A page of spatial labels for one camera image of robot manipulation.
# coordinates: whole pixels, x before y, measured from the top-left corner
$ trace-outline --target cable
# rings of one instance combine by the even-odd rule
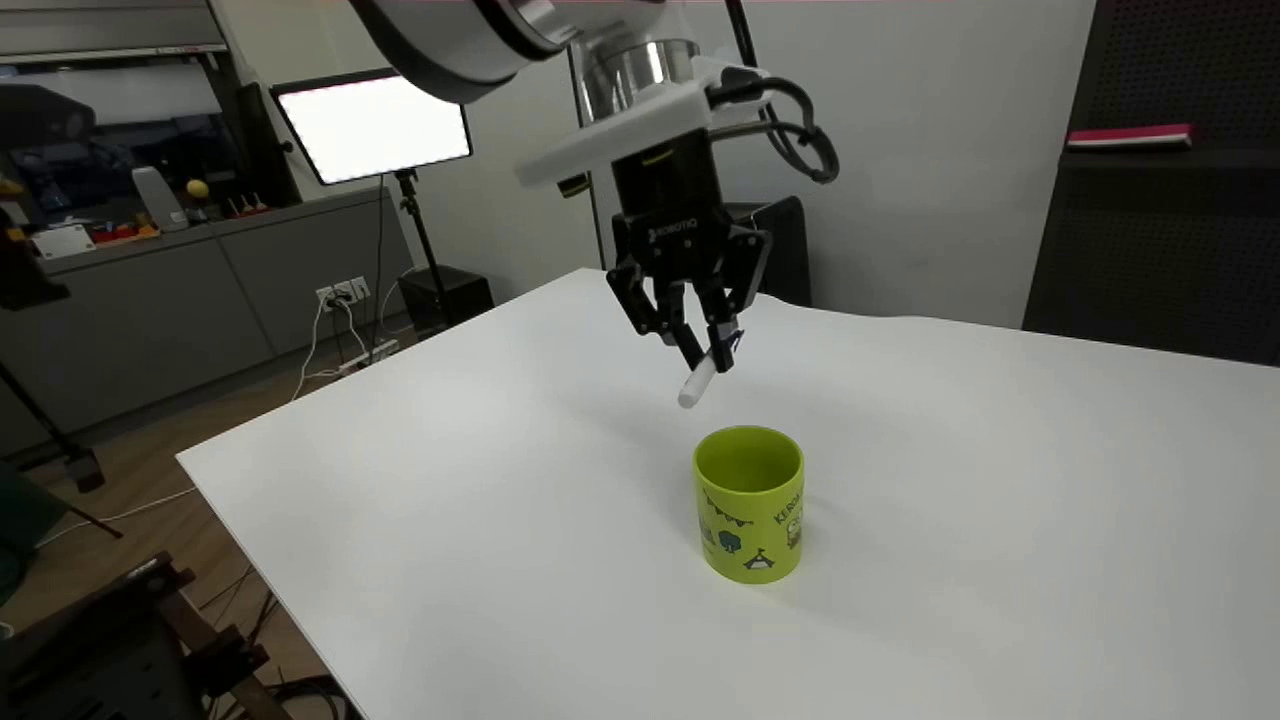
[[[349,320],[339,320],[339,314],[333,310],[333,304],[328,304],[328,310],[324,310],[324,331],[319,331],[319,350],[316,350],[316,371],[312,371],[312,374],[333,380],[336,371],[324,371],[324,367],[336,367],[336,363],[349,358],[349,357],[344,357],[344,345],[339,345],[344,331],[349,331]]]
[[[333,715],[361,715],[333,675],[301,675],[301,680],[286,680],[286,682],[271,682],[269,693],[271,693],[274,705],[319,694]]]
[[[234,712],[243,715],[241,701],[234,701],[234,705],[229,705],[215,720],[233,720]]]
[[[724,7],[729,7],[734,56],[739,56],[749,67],[760,67],[757,39],[753,39],[753,19],[749,19],[745,0],[724,0]],[[764,119],[764,124],[779,124],[776,109],[760,109],[760,119]],[[833,179],[838,176],[838,153],[834,153],[834,145],[829,138],[829,130],[820,130],[820,126],[813,124],[813,104],[807,104],[803,126],[807,126],[807,136],[801,136],[801,145],[813,145],[813,153],[820,154],[820,166],[801,154],[801,148],[792,145],[786,130],[767,130],[767,145],[772,145],[776,154],[779,154],[784,164],[792,164],[801,176],[807,176],[807,179],[814,179],[814,183],[833,183]]]
[[[114,513],[114,516],[99,516],[99,521],[104,521],[104,523],[118,523],[118,521],[131,521],[131,516],[169,506],[169,502],[177,502],[177,501],[185,501],[185,496],[194,496],[194,489],[185,489],[185,492],[172,492],[172,496],[155,496],[155,501],[147,501],[147,502],[137,502],[137,506],[129,506],[129,513]],[[64,533],[43,535],[34,546],[43,551],[48,543],[59,543],[59,540],[69,540],[71,533],[82,533],[82,529],[93,529],[93,523],[78,521],[78,523],[71,523],[71,529],[64,529]]]
[[[333,720],[344,720],[349,712],[336,706],[333,694],[319,694]]]
[[[745,0],[724,0],[724,7],[729,7],[734,56],[757,67],[757,39],[753,39],[753,24],[749,24]]]
[[[269,591],[269,594],[256,602],[256,614],[250,614],[250,625],[246,625],[246,630],[243,630],[246,644],[256,644],[256,638],[263,637],[271,611],[274,611],[274,591]]]
[[[388,320],[388,304],[392,304],[397,288],[398,288],[398,285],[388,285],[383,300],[377,304],[377,324]]]
[[[373,363],[373,350],[368,350],[365,336],[354,331],[352,300],[339,300],[339,304],[344,304],[344,310],[349,310],[349,331],[354,336],[365,363]]]
[[[312,358],[316,358],[316,349],[319,349],[319,320],[324,320],[324,304],[316,300],[316,314],[312,314],[312,349],[309,349],[309,358],[302,358],[302,367],[294,371],[294,386],[292,386],[292,400],[294,400],[294,397],[302,397],[302,386],[309,386],[309,367],[312,367]]]
[[[717,138],[734,138],[734,136],[764,136],[764,130],[792,130],[792,136],[803,136],[803,126],[801,124],[729,124],[729,126],[710,126],[706,136],[710,136],[710,145]]]
[[[243,588],[246,575],[250,575],[250,564],[243,564],[243,573],[241,573],[229,588],[213,591],[213,594],[199,602],[199,611],[208,611],[213,602],[220,602],[222,594],[233,594],[233,600],[215,611],[213,629],[222,629],[222,619],[233,614],[233,609],[234,609],[241,588]]]
[[[717,109],[717,104],[739,104],[739,99],[757,99],[757,94],[764,94],[764,90],[784,90],[784,94],[792,94],[803,119],[801,119],[801,126],[796,126],[796,124],[784,124],[772,109],[764,109],[764,110],[760,110],[760,114],[764,114],[760,130],[767,130],[772,148],[776,148],[801,176],[807,176],[807,179],[814,179],[814,183],[833,183],[833,179],[838,176],[838,153],[834,153],[833,136],[829,136],[822,126],[814,126],[813,94],[807,94],[801,83],[792,83],[792,78],[784,78],[784,76],[734,78],[734,83],[706,89],[706,104],[710,104],[710,109]],[[820,164],[807,164],[792,138],[801,138],[803,148],[813,148]]]
[[[234,705],[241,705],[241,701],[234,701],[233,693],[213,694],[213,701],[202,705],[202,715],[208,715],[208,720],[222,720]]]
[[[377,239],[373,239],[373,295],[383,295],[383,244],[388,244],[388,170],[383,176],[377,176],[377,183],[379,183],[379,205],[377,205]],[[383,336],[383,310],[377,310],[377,320],[373,320],[373,349],[379,345],[379,336]]]

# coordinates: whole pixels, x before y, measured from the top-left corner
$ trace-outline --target floor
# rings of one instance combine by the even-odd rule
[[[222,629],[250,629],[269,588],[199,501],[177,452],[234,429],[260,411],[271,411],[294,397],[294,367],[279,367],[250,384],[241,384],[215,400],[190,405],[185,411],[158,414],[142,429],[118,431],[93,442],[106,485],[95,492],[76,492],[59,462],[26,471],[40,489],[112,521],[122,540],[112,540],[95,529],[82,529],[76,516],[64,516],[54,533],[43,535],[43,551],[33,564],[23,588],[0,602],[0,625],[23,629],[40,614],[78,600],[82,591],[122,575],[155,551],[169,551],[177,566],[194,573],[187,582],[190,609]],[[312,644],[274,609],[260,630],[269,664],[260,667],[263,682],[301,680],[324,673]],[[286,706],[292,715],[328,715],[324,706]]]

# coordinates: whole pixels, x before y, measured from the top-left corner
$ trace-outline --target shelf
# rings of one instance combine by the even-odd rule
[[[222,221],[208,221],[208,225],[190,225],[179,230],[158,230],[152,239],[114,239],[114,244],[95,244],[82,251],[69,251],[69,255],[43,255],[43,270],[71,270],[71,267],[93,267],[104,258],[129,258],[129,255],[142,255],[142,251],[165,251],[165,248],[185,248],[185,244],[199,244],[213,237],[234,237],[234,230],[256,230],[269,225],[292,225],[316,213],[336,213],[336,208],[352,208],[352,205],[368,205],[368,192],[344,192],[344,195],[324,195],[324,201],[309,201],[309,205],[286,205],[286,208],[269,208],[256,214],[222,214]]]
[[[1280,170],[1280,148],[1064,153],[1070,170]]]

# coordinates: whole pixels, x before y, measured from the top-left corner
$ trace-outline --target black cabinet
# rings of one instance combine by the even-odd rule
[[[1100,0],[1070,126],[1192,148],[1064,153],[1027,329],[1280,358],[1280,2]]]

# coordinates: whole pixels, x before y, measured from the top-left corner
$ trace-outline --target white table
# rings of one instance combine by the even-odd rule
[[[1276,720],[1280,371],[760,300],[694,411],[601,270],[185,452],[373,720]],[[721,423],[807,448],[772,588]]]

